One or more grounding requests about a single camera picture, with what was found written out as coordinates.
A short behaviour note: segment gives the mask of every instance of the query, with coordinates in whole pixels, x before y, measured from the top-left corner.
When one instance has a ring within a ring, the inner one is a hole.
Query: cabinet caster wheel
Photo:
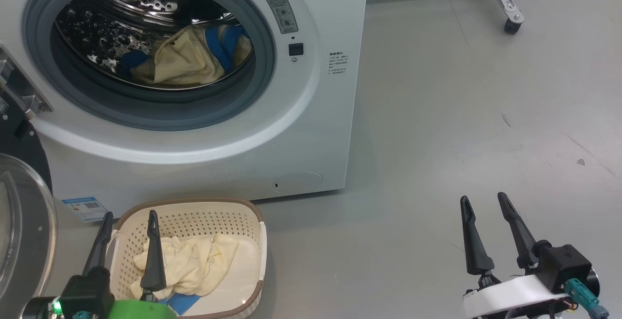
[[[506,25],[503,27],[503,30],[511,35],[516,35],[518,29],[520,28],[520,24],[517,24],[510,19],[506,21]]]

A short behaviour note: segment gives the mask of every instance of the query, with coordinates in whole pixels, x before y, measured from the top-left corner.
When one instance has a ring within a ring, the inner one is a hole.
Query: cream towel
[[[238,241],[220,233],[211,237],[193,237],[180,241],[177,237],[162,237],[164,273],[166,288],[155,292],[159,299],[171,293],[205,296],[212,292],[225,277],[231,261],[238,249]],[[144,252],[134,257],[139,270],[144,271],[147,264],[149,242],[143,245]],[[140,299],[142,288],[139,278],[130,285],[134,298]]]
[[[219,37],[226,27],[218,27]],[[233,67],[242,64],[252,50],[251,40],[241,35],[231,60]],[[147,61],[132,69],[131,75],[150,84],[185,86],[215,82],[225,71],[209,50],[205,28],[189,25],[171,38],[157,40]]]

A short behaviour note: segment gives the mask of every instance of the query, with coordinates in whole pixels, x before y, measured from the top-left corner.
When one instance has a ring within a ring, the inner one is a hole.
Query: gray floor
[[[477,278],[461,195],[495,274],[520,273],[498,191],[536,239],[584,253],[602,304],[622,312],[622,6],[515,2],[526,22],[510,36],[495,0],[368,0],[348,186],[260,204],[269,258],[253,318],[464,317]],[[48,293],[96,232],[59,213]]]

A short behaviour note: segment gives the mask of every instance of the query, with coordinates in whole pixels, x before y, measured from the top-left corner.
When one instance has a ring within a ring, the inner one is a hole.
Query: towel
[[[147,56],[137,50],[126,53],[118,72],[150,84],[209,84],[242,64],[252,50],[241,25],[189,25],[156,40]]]
[[[159,300],[171,293],[205,296],[212,292],[225,277],[238,249],[238,241],[220,233],[210,237],[193,237],[180,241],[178,237],[162,237],[162,255],[166,288],[154,295]],[[134,257],[139,270],[147,264],[149,241],[143,245],[144,252]],[[142,288],[139,278],[130,285],[134,298],[140,299]]]

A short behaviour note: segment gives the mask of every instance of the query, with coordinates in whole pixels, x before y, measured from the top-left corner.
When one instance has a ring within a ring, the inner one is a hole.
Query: front-loading washing machine
[[[364,6],[2,0],[0,84],[41,135],[54,195],[66,204],[96,202],[118,216],[167,198],[336,190]],[[250,52],[212,82],[145,82],[122,68],[123,55],[152,55],[185,26],[242,26]]]

